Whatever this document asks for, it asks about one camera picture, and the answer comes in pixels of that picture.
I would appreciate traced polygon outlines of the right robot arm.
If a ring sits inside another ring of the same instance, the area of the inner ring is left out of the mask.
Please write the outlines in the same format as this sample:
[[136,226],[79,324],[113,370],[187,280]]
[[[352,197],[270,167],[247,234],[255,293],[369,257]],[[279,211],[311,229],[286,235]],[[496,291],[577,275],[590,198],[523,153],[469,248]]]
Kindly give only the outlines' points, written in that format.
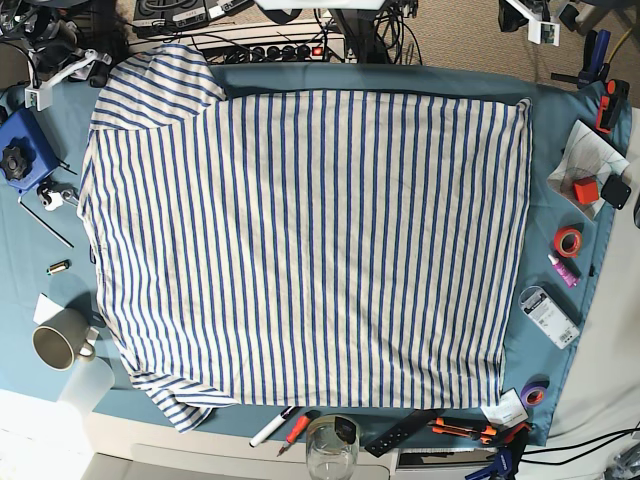
[[28,62],[30,85],[87,80],[100,87],[117,56],[113,1],[3,1],[1,43]]

